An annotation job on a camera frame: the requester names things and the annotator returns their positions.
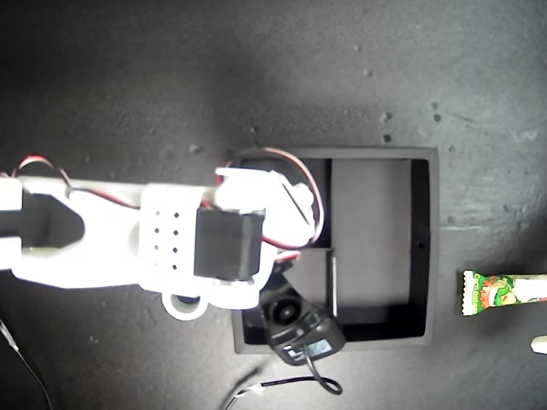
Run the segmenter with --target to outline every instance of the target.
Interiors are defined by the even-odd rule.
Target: concrete floor
[[[546,34],[541,0],[2,2],[0,169],[37,152],[80,179],[204,183],[252,144],[438,147],[433,343],[323,360],[341,397],[293,385],[237,409],[544,408],[528,346],[547,304],[463,318],[457,293],[464,268],[546,272]],[[180,323],[137,286],[2,272],[0,304],[59,409],[215,409],[256,366],[306,373],[235,355],[228,312]],[[3,408],[43,409],[2,341],[0,363]]]

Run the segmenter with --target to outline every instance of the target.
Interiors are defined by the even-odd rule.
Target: white plastic part
[[[225,180],[215,188],[215,205],[241,214],[265,210],[263,233],[278,242],[304,245],[313,236],[314,198],[305,185],[292,186],[275,172],[221,168],[219,174]],[[206,187],[73,181],[74,186],[140,205],[138,211],[84,192],[76,191],[68,198],[60,179],[21,177],[0,182],[3,180],[10,181],[0,185],[0,197],[5,191],[11,198],[3,203],[5,208],[21,209],[22,183],[31,194],[53,196],[85,225],[81,240],[63,249],[23,249],[21,253],[20,238],[2,240],[0,261],[11,267],[17,278],[74,289],[140,284],[161,292],[163,305],[173,317],[193,320],[209,304],[226,309],[254,308],[274,266],[277,248],[263,242],[259,272],[250,281],[194,275],[196,211]],[[16,193],[20,202],[15,200]],[[200,301],[186,305],[173,295],[199,296]]]
[[[18,179],[0,178],[0,211],[20,211],[23,207],[23,187]]]
[[[217,168],[216,173],[224,177],[224,183],[215,191],[218,207],[240,209],[241,214],[265,209],[262,233],[278,243],[302,247],[314,236],[314,195],[305,184],[293,186],[275,171]]]
[[[535,353],[547,354],[547,336],[533,338],[530,347]]]
[[[0,271],[16,267],[21,260],[21,238],[0,237]]]
[[[98,196],[74,192],[66,197],[60,179],[21,178],[32,194],[51,195],[78,214],[85,224],[84,236],[62,249],[23,249],[12,266],[17,278],[61,288],[96,288],[135,284],[138,264],[139,212]],[[139,203],[143,185],[74,181],[75,186],[112,193]]]
[[[162,295],[162,303],[165,310],[178,320],[194,320],[199,318],[207,310],[209,302],[204,296],[200,296],[199,302],[187,304],[181,302],[177,296],[164,293]]]
[[[204,192],[201,186],[146,186],[138,246],[144,289],[195,297],[210,282],[194,277],[197,209]]]

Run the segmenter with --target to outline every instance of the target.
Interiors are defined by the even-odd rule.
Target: candy wrapper
[[[462,313],[471,316],[487,308],[547,302],[547,275],[483,276],[463,273]]]

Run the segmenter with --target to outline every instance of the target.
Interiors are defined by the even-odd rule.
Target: black box
[[[195,274],[222,280],[250,280],[260,269],[262,223],[259,214],[199,208]]]
[[[327,218],[320,241],[287,279],[336,311],[345,350],[428,344],[438,275],[437,150],[289,151],[314,174]],[[233,312],[232,325],[237,353],[271,352],[257,309]]]

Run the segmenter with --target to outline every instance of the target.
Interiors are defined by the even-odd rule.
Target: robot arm
[[[232,167],[217,169],[216,186],[117,184],[71,181],[41,162],[62,177],[0,178],[0,269],[68,289],[139,284],[162,293],[176,319],[196,319],[209,304],[256,307],[275,261],[297,256],[278,246],[301,248],[322,230],[313,177],[314,192]]]

